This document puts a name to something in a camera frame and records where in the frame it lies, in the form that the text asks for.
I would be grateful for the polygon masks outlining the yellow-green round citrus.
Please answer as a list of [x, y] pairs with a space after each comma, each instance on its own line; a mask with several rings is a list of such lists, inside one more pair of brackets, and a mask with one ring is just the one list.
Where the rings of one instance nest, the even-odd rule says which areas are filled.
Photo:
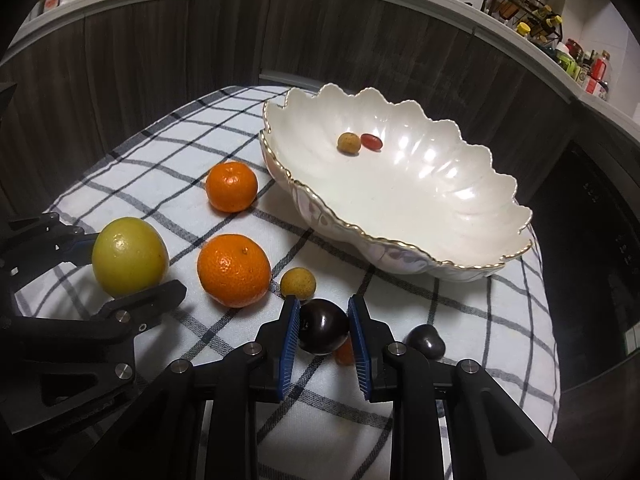
[[114, 298], [155, 287], [168, 270], [166, 245], [148, 222], [124, 217], [110, 222], [92, 248], [92, 270], [101, 288]]

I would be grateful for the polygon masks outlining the dark purple plum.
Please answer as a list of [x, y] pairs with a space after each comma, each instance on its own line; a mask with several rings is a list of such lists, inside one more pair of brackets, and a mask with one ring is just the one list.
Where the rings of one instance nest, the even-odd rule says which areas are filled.
[[327, 356], [344, 344], [348, 333], [348, 317], [334, 302], [317, 298], [300, 307], [298, 345], [302, 350]]
[[410, 330], [405, 344], [431, 361], [439, 361], [446, 353], [445, 341], [431, 324], [421, 324]]

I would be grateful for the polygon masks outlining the red grape tomato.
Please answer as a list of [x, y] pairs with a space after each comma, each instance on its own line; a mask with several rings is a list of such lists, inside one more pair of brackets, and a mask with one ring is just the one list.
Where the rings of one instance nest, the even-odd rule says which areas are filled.
[[341, 366], [353, 366], [355, 363], [352, 340], [347, 337], [345, 341], [333, 352], [334, 360]]

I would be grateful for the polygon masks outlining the large orange mandarin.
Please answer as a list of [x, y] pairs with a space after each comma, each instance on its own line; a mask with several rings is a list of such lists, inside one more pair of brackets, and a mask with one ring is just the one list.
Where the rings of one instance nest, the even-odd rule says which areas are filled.
[[233, 309], [261, 300], [271, 281], [267, 255], [241, 234], [220, 234], [209, 240], [198, 254], [196, 272], [209, 296]]

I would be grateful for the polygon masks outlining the small orange mandarin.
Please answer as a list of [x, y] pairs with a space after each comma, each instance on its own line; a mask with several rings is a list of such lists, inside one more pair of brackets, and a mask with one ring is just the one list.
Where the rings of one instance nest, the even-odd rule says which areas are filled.
[[210, 168], [205, 182], [209, 205], [227, 214], [254, 202], [258, 190], [254, 171], [244, 162], [222, 162]]

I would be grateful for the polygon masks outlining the tan longan on cloth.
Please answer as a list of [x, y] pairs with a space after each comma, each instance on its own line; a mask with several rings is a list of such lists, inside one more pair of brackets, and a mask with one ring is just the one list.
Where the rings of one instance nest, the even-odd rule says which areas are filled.
[[292, 268], [283, 274], [280, 293], [283, 297], [295, 296], [300, 301], [311, 300], [316, 292], [317, 282], [308, 269]]

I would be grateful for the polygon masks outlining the white black checked cloth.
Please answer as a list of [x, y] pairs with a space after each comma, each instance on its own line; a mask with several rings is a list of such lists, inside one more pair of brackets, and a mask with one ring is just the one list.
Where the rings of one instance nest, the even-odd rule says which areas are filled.
[[[540, 249], [473, 283], [429, 275], [396, 276], [369, 266], [356, 249], [308, 229], [260, 154], [262, 102], [282, 103], [279, 87], [228, 87], [186, 104], [141, 129], [88, 170], [50, 206], [67, 224], [96, 232], [112, 220], [139, 217], [163, 237], [167, 277], [186, 285], [186, 298], [160, 326], [136, 338], [140, 386], [175, 359], [194, 365], [220, 360], [279, 314], [279, 283], [288, 270], [308, 269], [316, 297], [346, 310], [350, 296], [366, 298], [372, 318], [397, 339], [423, 323], [446, 342], [447, 364], [470, 358], [512, 396], [549, 440], [558, 424], [560, 369]], [[247, 164], [257, 200], [236, 216], [209, 207], [204, 179], [216, 162]], [[242, 310], [216, 304], [201, 288], [196, 259], [206, 240], [240, 233], [266, 253], [270, 292]], [[90, 266], [62, 263], [16, 294], [23, 314], [88, 318], [111, 298]], [[392, 404], [363, 399], [353, 366], [332, 356], [297, 352], [293, 387], [279, 406], [257, 405], [259, 479], [388, 479]]]

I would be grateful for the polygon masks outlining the white scalloped gold-rimmed bowl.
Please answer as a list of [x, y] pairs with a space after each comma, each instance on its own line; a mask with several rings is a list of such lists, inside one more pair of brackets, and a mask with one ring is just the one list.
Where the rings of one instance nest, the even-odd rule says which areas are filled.
[[[375, 88], [292, 88], [282, 103], [265, 102], [262, 120], [262, 159], [306, 225], [386, 273], [472, 282], [533, 246], [518, 181], [416, 101], [391, 103]], [[336, 148], [344, 132], [374, 134], [383, 148], [345, 155]]]

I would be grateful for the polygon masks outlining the tan longan in bowl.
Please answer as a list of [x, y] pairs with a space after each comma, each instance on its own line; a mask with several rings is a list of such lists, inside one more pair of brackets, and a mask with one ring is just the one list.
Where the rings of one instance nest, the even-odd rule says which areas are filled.
[[358, 155], [361, 148], [360, 136], [356, 133], [344, 132], [338, 137], [336, 141], [336, 148], [337, 151], [345, 155]]

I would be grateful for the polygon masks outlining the red grape in bowl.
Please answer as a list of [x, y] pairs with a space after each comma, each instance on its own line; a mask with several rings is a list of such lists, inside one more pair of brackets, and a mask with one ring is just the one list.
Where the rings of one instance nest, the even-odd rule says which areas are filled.
[[360, 136], [361, 145], [370, 151], [379, 152], [383, 148], [383, 141], [374, 134], [363, 133]]

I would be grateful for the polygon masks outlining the red-capped sauce bottle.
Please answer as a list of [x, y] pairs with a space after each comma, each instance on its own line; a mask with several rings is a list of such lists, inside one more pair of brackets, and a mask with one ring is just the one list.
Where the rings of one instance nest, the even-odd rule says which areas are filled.
[[608, 83], [606, 82], [608, 62], [610, 62], [610, 54], [607, 50], [593, 55], [585, 86], [585, 92], [597, 96], [603, 101], [608, 99]]

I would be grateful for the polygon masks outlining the green container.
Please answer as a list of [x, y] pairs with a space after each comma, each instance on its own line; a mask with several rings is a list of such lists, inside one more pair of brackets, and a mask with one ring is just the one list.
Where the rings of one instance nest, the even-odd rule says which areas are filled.
[[580, 65], [569, 53], [556, 49], [555, 59], [559, 66], [562, 67], [562, 70], [564, 70], [570, 78], [574, 80], [578, 78]]

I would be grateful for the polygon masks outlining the yellow-lid jar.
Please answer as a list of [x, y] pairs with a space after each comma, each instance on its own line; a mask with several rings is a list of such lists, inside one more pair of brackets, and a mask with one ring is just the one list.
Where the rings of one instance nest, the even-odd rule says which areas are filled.
[[530, 27], [526, 23], [523, 23], [523, 22], [518, 23], [518, 26], [516, 26], [516, 32], [520, 36], [526, 37], [530, 33]]

